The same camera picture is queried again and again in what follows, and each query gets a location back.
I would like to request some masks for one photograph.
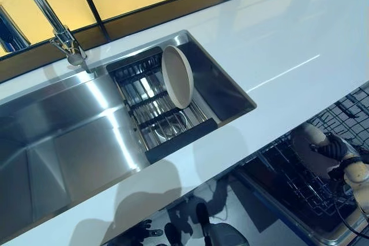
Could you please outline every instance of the beige plate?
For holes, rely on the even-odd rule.
[[[184,53],[175,46],[167,46],[161,58],[161,70],[167,92],[174,105],[186,108],[194,92],[194,77]]]

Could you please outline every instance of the dishwasher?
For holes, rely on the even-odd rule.
[[[369,150],[369,83],[357,88],[307,121],[325,133],[333,132],[360,151]],[[308,170],[291,141],[292,132],[254,153],[233,170],[241,181],[308,245],[348,245],[353,234],[339,218],[333,202],[333,182]],[[343,186],[338,209],[357,231],[367,221],[352,190]]]

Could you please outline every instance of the stainless steel sink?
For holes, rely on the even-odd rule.
[[[161,80],[169,44],[194,72],[185,110],[172,105]],[[186,31],[1,105],[0,243],[254,108]]]

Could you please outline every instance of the stainless steel rack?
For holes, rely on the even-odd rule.
[[[369,88],[364,85],[310,120],[323,132],[333,132],[348,140],[359,151],[369,150]],[[297,156],[287,133],[258,151],[258,157],[271,170],[284,176],[289,187],[316,215],[332,216],[335,209],[330,181],[309,171]],[[339,208],[355,206],[352,193],[340,195]]]
[[[155,55],[114,73],[146,150],[208,119],[195,100],[185,109],[174,106],[164,85],[160,61],[161,55]]]

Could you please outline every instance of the faucet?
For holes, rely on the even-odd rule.
[[[67,60],[71,65],[82,66],[83,69],[89,72],[86,65],[87,55],[76,38],[71,34],[68,27],[61,23],[47,0],[34,1],[54,29],[53,33],[55,38],[51,39],[50,43],[66,55]]]

